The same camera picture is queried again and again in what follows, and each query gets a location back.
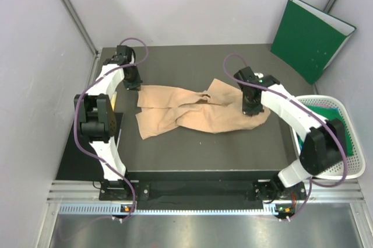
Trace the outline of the beige t shirt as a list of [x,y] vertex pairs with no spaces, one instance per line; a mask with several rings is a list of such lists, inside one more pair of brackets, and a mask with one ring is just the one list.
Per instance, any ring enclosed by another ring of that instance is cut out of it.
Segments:
[[177,127],[221,133],[252,130],[266,122],[270,110],[256,116],[242,112],[242,91],[214,79],[203,92],[160,85],[142,86],[136,115],[140,137],[148,139]]

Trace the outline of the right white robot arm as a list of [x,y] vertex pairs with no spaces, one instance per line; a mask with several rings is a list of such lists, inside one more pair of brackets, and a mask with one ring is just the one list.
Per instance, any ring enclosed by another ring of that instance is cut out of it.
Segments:
[[303,141],[298,159],[274,175],[270,182],[273,198],[287,198],[296,184],[342,163],[347,166],[344,124],[314,113],[300,103],[273,76],[238,71],[242,112],[255,116],[265,107],[285,121]]

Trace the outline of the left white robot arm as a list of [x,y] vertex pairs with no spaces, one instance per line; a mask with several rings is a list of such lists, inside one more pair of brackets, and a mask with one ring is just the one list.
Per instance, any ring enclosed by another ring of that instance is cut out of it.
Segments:
[[138,71],[134,54],[107,59],[96,80],[74,98],[73,135],[84,154],[97,159],[104,172],[102,193],[112,190],[119,199],[135,199],[135,189],[125,177],[126,166],[115,144],[117,122],[111,104],[119,83],[126,81],[137,88]]

